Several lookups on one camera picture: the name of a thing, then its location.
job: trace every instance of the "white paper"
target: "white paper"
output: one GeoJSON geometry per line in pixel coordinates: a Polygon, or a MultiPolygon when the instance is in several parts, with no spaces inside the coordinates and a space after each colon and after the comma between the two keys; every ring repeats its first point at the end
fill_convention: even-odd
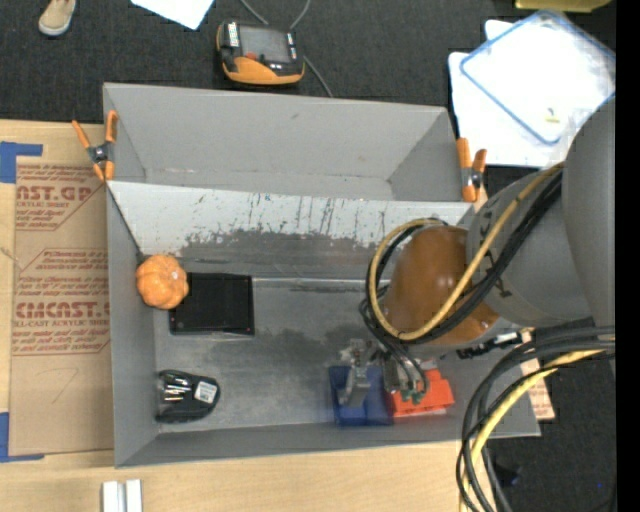
{"type": "Polygon", "coordinates": [[[615,92],[615,59],[579,32],[544,16],[490,39],[461,67],[549,145],[577,133],[615,92]]]}
{"type": "Polygon", "coordinates": [[[200,26],[213,2],[214,0],[131,0],[132,4],[180,23],[191,30],[200,26]]]}
{"type": "MultiPolygon", "coordinates": [[[[500,35],[510,23],[488,21],[488,39],[500,35]]],[[[566,158],[570,140],[554,145],[542,144],[536,137],[513,120],[482,90],[460,71],[460,62],[467,53],[449,55],[453,110],[461,137],[469,140],[471,154],[487,150],[487,164],[546,168],[566,158]]]]}

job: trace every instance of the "small pumpkin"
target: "small pumpkin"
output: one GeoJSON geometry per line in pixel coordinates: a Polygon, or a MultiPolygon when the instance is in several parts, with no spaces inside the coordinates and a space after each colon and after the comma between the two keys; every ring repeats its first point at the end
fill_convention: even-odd
{"type": "Polygon", "coordinates": [[[167,254],[154,254],[138,266],[136,287],[145,304],[159,309],[176,307],[189,293],[187,273],[167,254]]]}

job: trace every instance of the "gray bin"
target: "gray bin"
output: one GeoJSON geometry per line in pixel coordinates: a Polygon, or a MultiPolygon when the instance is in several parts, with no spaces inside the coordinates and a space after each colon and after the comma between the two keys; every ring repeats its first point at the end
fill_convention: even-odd
{"type": "MultiPolygon", "coordinates": [[[[116,466],[459,438],[501,354],[446,355],[455,405],[386,427],[337,426],[328,380],[349,340],[368,337],[358,304],[384,235],[468,216],[445,109],[128,84],[105,84],[104,109],[120,117],[107,200],[116,466]],[[172,335],[168,313],[135,288],[154,253],[191,272],[251,275],[255,334],[172,335]],[[215,378],[214,411],[156,422],[163,369],[215,378]]],[[[537,434],[530,404],[496,431],[537,434]]]]}

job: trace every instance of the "blue tape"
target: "blue tape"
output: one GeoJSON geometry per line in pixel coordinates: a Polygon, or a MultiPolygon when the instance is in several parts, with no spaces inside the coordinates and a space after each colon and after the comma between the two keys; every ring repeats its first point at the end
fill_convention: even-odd
{"type": "Polygon", "coordinates": [[[44,455],[21,455],[9,457],[9,413],[0,413],[0,463],[18,462],[21,460],[38,460],[44,455]]]}
{"type": "Polygon", "coordinates": [[[42,156],[42,144],[0,142],[0,183],[16,182],[18,156],[42,156]]]}

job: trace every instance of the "black device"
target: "black device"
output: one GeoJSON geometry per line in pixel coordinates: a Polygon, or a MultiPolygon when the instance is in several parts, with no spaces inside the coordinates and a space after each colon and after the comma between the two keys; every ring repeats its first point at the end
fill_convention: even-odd
{"type": "Polygon", "coordinates": [[[156,421],[185,423],[204,418],[220,400],[220,385],[211,378],[178,370],[162,370],[156,421]]]}
{"type": "Polygon", "coordinates": [[[189,293],[169,311],[172,334],[254,334],[250,276],[189,272],[187,281],[189,293]]]}
{"type": "Polygon", "coordinates": [[[304,75],[304,59],[291,31],[227,20],[218,27],[216,49],[224,74],[234,82],[279,86],[304,75]]]}

